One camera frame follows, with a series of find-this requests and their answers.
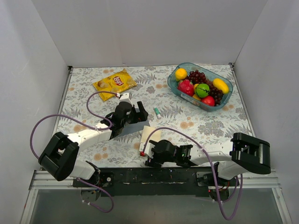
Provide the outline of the green white glue stick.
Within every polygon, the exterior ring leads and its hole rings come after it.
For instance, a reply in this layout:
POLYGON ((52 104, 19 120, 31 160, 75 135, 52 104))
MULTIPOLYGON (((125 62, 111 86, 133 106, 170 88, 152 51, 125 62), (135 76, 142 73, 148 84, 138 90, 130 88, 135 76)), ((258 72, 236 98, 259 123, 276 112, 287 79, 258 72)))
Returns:
POLYGON ((160 113, 160 111, 158 110, 158 108, 154 108, 154 112, 155 112, 155 114, 156 114, 156 116, 157 116, 157 118, 158 119, 161 119, 162 118, 162 116, 161 116, 161 113, 160 113))

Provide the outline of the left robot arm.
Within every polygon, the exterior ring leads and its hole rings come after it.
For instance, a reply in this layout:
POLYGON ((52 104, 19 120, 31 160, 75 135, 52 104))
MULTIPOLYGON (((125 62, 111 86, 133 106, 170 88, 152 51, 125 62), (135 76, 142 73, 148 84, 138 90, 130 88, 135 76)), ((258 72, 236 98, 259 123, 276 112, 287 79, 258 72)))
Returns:
POLYGON ((74 177, 83 179, 90 187, 96 186, 100 180, 98 174, 100 170, 91 162, 79 160, 77 158, 79 151, 117 137, 127 124, 146 121, 148 113, 142 102, 138 101, 137 106, 138 111, 129 102, 120 102, 115 111, 108 114, 107 119, 112 122, 112 126, 102 120, 95 127, 81 132, 55 133, 39 156, 39 164, 57 181, 74 177))

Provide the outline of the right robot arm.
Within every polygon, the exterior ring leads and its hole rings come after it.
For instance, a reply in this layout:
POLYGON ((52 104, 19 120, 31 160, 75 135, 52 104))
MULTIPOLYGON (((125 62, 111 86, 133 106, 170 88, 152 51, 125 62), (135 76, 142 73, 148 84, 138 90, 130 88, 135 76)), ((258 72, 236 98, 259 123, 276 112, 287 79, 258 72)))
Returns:
POLYGON ((271 173, 270 144, 244 133, 234 133, 231 140, 205 149, 194 145, 175 146, 168 140, 148 140, 143 152, 148 157, 146 166, 153 168, 160 168, 165 162, 184 168, 215 162, 211 179, 219 186, 246 172, 271 173))

